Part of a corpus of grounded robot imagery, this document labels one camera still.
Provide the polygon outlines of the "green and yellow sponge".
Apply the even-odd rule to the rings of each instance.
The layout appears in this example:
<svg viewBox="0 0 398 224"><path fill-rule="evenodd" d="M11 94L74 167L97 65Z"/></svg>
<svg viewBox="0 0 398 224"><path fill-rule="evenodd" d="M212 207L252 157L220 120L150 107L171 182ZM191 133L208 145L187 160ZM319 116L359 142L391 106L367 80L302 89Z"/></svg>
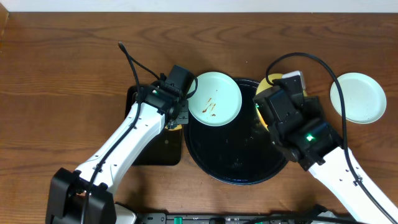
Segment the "green and yellow sponge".
<svg viewBox="0 0 398 224"><path fill-rule="evenodd" d="M182 125L181 124L168 125L165 128L169 131L176 131L182 129Z"/></svg>

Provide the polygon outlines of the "light blue plate top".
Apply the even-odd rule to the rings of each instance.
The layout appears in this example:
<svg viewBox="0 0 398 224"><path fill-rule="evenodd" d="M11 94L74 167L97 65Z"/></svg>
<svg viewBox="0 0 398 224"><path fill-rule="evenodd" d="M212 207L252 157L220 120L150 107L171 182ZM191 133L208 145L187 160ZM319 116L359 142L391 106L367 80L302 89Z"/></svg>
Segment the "light blue plate top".
<svg viewBox="0 0 398 224"><path fill-rule="evenodd" d="M206 72L197 76L189 91L190 114L207 126L223 126L232 122L242 106L242 93L230 76L221 72Z"/></svg>

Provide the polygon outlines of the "light blue plate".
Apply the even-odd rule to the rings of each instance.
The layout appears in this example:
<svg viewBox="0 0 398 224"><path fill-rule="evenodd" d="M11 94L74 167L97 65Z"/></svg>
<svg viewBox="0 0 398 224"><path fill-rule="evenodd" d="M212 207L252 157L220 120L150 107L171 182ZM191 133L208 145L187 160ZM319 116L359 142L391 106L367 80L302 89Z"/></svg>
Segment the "light blue plate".
<svg viewBox="0 0 398 224"><path fill-rule="evenodd" d="M242 93L230 76L221 72L206 72L197 76L189 91L190 114L207 126L223 126L232 122L242 106Z"/></svg>
<svg viewBox="0 0 398 224"><path fill-rule="evenodd" d="M387 98L377 81L358 72L345 73L338 77L338 81L343 92L348 121L369 124L383 116Z"/></svg>

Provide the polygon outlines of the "yellow plate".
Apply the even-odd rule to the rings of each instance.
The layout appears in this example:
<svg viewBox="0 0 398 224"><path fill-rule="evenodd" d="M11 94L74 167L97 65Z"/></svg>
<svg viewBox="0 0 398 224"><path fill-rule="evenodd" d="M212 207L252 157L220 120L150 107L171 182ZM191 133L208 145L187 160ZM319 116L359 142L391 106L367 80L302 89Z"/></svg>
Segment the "yellow plate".
<svg viewBox="0 0 398 224"><path fill-rule="evenodd" d="M302 72L301 71L297 70L297 71L286 73L286 74L273 73L273 74L269 75L268 78L269 78L270 81L273 81L275 79L290 78L290 77L294 77L294 76L297 76L297 75L299 75L300 78L301 78L301 83L302 83L302 86L303 86L303 95L304 96L308 96L307 92L305 91L305 82L304 82L304 79L302 77ZM264 90L266 90L266 89L268 89L270 87L271 87L271 85L268 84L268 82L264 78L260 82L260 84L258 85L255 95L257 96L258 94L260 94L260 92L262 92L262 91L264 91ZM258 109L258 105L256 105L256 113L257 113L257 116L259 117L259 121L261 122L261 124L265 127L266 130L268 130L267 124L265 123L264 119L262 118L262 115L260 114L260 111Z"/></svg>

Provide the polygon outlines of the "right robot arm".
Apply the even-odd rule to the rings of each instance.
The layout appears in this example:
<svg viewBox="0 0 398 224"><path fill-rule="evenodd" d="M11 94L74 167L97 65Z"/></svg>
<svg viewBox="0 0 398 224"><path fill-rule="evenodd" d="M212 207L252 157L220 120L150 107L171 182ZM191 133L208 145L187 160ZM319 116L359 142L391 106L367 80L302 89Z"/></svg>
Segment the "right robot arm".
<svg viewBox="0 0 398 224"><path fill-rule="evenodd" d="M296 103L278 93L266 100L263 118L275 148L327 187L356 221L397 223L397 207L325 120L317 98Z"/></svg>

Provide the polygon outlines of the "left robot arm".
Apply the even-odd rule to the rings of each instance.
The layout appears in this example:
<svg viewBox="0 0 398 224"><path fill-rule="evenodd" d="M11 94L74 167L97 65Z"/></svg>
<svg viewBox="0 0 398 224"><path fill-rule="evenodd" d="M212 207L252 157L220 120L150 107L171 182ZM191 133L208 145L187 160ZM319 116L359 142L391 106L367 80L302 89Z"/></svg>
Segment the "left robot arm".
<svg viewBox="0 0 398 224"><path fill-rule="evenodd" d="M120 127L74 171L60 168L50 181L46 223L135 223L137 215L114 201L142 150L187 107L187 94L148 85Z"/></svg>

